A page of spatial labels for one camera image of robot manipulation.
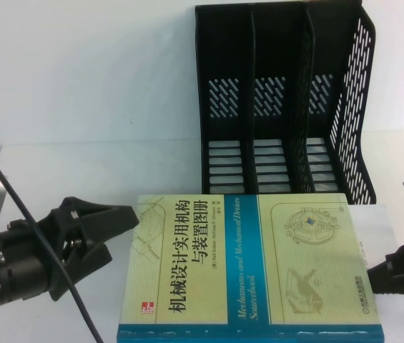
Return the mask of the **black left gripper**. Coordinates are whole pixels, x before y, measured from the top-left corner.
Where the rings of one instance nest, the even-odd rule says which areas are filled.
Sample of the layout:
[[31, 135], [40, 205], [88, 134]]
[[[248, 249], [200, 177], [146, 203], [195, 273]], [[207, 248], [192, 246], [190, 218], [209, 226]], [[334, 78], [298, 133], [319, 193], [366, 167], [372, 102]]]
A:
[[[59, 300], [78, 277], [87, 277], [111, 262], [103, 243], [138, 223], [131, 206], [95, 204], [76, 197], [67, 197], [38, 221], [39, 233], [27, 220], [11, 222], [4, 244], [4, 299], [30, 299], [48, 292], [52, 300]], [[79, 250], [90, 251], [81, 256]]]

